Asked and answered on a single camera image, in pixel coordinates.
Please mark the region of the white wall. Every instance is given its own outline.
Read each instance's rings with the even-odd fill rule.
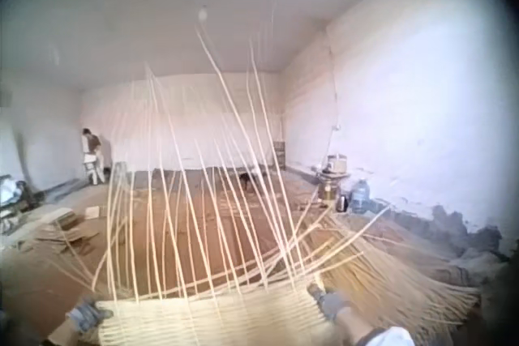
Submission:
[[[252,139],[255,153],[259,156],[251,107],[247,97],[247,75],[225,74],[225,80],[246,131]],[[259,138],[266,154],[270,156],[272,153],[267,141],[266,126],[254,76],[249,75],[249,80]],[[278,76],[260,74],[260,82],[272,136],[274,140],[279,140],[281,138],[281,97]],[[154,169],[161,167],[161,164],[164,169],[179,169],[169,126],[170,118],[184,168],[201,167],[195,141],[199,144],[206,166],[221,165],[214,144],[215,140],[221,148],[225,164],[230,164],[232,159],[237,166],[243,166],[232,143],[231,135],[236,139],[246,162],[252,163],[251,154],[239,130],[238,122],[229,105],[224,103],[224,92],[216,75],[173,75],[159,78],[154,86],[158,110],[154,105],[152,89],[148,81],[84,91],[81,122],[93,134],[100,135],[101,142],[105,145],[107,160],[126,161],[130,170]],[[227,154],[225,142],[229,144],[231,158]]]
[[[0,173],[34,190],[81,177],[79,92],[2,72],[10,104],[0,111]]]
[[[287,165],[318,164],[338,122],[329,150],[348,156],[350,182],[367,177],[375,197],[423,217],[442,204],[469,230],[497,224],[513,245],[519,105],[508,27],[500,0],[362,0],[281,75]]]

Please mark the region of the gloved hand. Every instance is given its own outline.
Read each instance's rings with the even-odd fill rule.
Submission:
[[[66,316],[75,324],[77,331],[85,333],[98,326],[104,319],[114,316],[114,313],[108,310],[99,310],[95,306],[94,299],[86,297]]]
[[[340,310],[351,306],[350,302],[339,292],[332,290],[325,292],[315,284],[308,287],[308,293],[315,299],[324,317],[332,322],[335,322]]]

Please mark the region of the plastic water bottle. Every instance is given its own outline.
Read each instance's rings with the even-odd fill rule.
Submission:
[[[367,211],[370,201],[370,186],[366,179],[359,180],[350,192],[350,207],[355,214],[363,214]]]

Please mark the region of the ceiling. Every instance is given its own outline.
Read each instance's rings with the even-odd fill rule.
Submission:
[[[331,19],[358,0],[2,0],[2,66],[73,88],[157,75],[212,72],[199,10],[224,71],[284,69]]]

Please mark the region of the work glove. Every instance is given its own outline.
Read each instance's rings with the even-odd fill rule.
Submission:
[[[66,316],[72,320],[75,329],[84,334],[97,327],[104,319],[114,316],[114,313],[108,310],[99,310],[96,308],[94,299],[86,297]]]
[[[350,307],[350,302],[339,292],[333,290],[323,291],[315,284],[308,287],[308,293],[317,302],[317,306],[327,320],[335,322],[340,310]]]

